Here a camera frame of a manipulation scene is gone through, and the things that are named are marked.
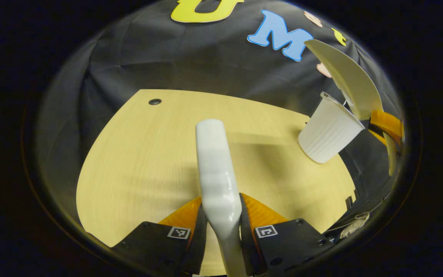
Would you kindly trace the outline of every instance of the cup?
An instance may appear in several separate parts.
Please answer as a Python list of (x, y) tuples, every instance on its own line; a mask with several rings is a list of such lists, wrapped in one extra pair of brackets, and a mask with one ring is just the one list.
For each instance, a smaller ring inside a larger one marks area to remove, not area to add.
[(338, 154), (365, 127), (329, 94), (322, 92), (320, 96), (322, 100), (298, 135), (298, 142), (309, 158), (323, 164)]

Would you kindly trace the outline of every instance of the black fabric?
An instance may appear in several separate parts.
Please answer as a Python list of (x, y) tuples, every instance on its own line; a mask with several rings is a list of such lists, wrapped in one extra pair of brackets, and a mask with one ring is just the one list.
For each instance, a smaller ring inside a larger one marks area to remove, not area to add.
[[(140, 89), (181, 89), (219, 93), (287, 108), (311, 116), (325, 91), (345, 101), (331, 78), (316, 69), (309, 49), (295, 62), (272, 47), (250, 43), (266, 9), (285, 19), (288, 31), (302, 28), (355, 60), (376, 84), (385, 112), (401, 118), (392, 84), (352, 36), (313, 13), (274, 0), (246, 0), (212, 23), (179, 23), (170, 18), (177, 2), (164, 0), (113, 23), (82, 45), (64, 64), (45, 93), (35, 128), (35, 153), (44, 185), (69, 217), (79, 222), (76, 186), (81, 166), (110, 118)], [(213, 11), (203, 1), (197, 10)], [(342, 46), (331, 28), (347, 38)], [(343, 151), (347, 167), (362, 179), (361, 196), (383, 185), (385, 147), (361, 132)]]

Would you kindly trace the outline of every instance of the foam letter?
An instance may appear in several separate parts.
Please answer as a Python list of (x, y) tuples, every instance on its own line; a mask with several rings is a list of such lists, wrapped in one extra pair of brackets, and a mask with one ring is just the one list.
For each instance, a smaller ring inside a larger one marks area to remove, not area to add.
[(218, 8), (210, 13), (195, 12), (196, 7), (202, 0), (179, 0), (179, 5), (172, 11), (171, 18), (183, 23), (203, 23), (219, 21), (227, 18), (237, 3), (244, 0), (221, 0)]
[(317, 70), (319, 72), (322, 73), (322, 75), (328, 77), (328, 78), (332, 78), (331, 74), (329, 73), (329, 70), (327, 70), (327, 68), (325, 67), (325, 65), (323, 65), (322, 63), (319, 63), (317, 65)]
[(309, 19), (312, 23), (314, 23), (314, 24), (316, 24), (317, 26), (319, 26), (319, 27), (322, 28), (322, 23), (320, 22), (320, 20), (319, 20), (317, 17), (313, 16), (312, 14), (310, 14), (310, 13), (308, 13), (308, 12), (306, 12), (306, 11), (304, 11), (304, 16), (305, 16), (307, 19)]
[(304, 42), (313, 39), (312, 35), (302, 29), (287, 33), (285, 20), (281, 16), (267, 10), (262, 10), (261, 12), (264, 14), (264, 20), (255, 34), (248, 36), (247, 40), (260, 46), (268, 46), (268, 36), (271, 33), (273, 49), (278, 50), (290, 43), (287, 48), (283, 49), (283, 55), (296, 62), (300, 62), (302, 60), (302, 52), (305, 49)]
[(340, 42), (343, 46), (346, 46), (346, 38), (343, 37), (343, 35), (341, 35), (340, 32), (338, 32), (337, 30), (335, 30), (334, 28), (331, 28), (331, 30), (334, 31), (334, 36), (336, 37), (336, 39), (338, 40), (338, 42)]

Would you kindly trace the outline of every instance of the wooden table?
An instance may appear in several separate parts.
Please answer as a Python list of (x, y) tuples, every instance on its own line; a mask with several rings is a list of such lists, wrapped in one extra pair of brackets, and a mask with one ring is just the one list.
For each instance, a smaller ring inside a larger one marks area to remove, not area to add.
[[(150, 105), (159, 98), (162, 102)], [(85, 230), (113, 247), (143, 221), (159, 222), (201, 196), (196, 123), (224, 122), (239, 191), (287, 219), (302, 217), (324, 232), (355, 200), (346, 166), (334, 156), (312, 161), (297, 137), (309, 117), (242, 98), (176, 90), (140, 90), (93, 144), (76, 194)], [(208, 225), (201, 275), (223, 275)]]

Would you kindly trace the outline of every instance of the white handle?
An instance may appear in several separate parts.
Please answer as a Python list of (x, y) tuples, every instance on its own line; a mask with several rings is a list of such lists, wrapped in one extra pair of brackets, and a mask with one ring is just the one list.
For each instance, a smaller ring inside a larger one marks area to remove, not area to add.
[(239, 237), (241, 202), (225, 127), (217, 119), (196, 124), (197, 167), (203, 211), (220, 245), (228, 277), (246, 277)]

